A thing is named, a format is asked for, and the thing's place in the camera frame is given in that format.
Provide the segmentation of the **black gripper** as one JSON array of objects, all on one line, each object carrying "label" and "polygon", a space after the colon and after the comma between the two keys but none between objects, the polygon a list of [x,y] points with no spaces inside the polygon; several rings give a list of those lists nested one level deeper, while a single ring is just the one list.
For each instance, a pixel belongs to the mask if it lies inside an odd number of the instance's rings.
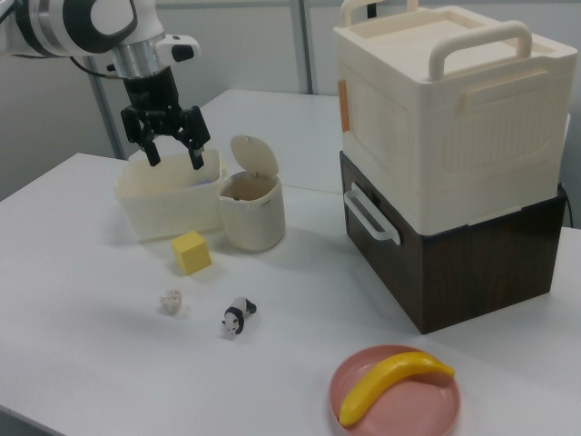
[{"label": "black gripper", "polygon": [[155,135],[178,136],[187,148],[192,168],[204,166],[202,153],[210,141],[202,112],[198,106],[182,109],[172,69],[145,77],[124,78],[124,88],[130,104],[121,111],[127,139],[137,144],[146,154],[151,167],[161,158],[154,143]]}]

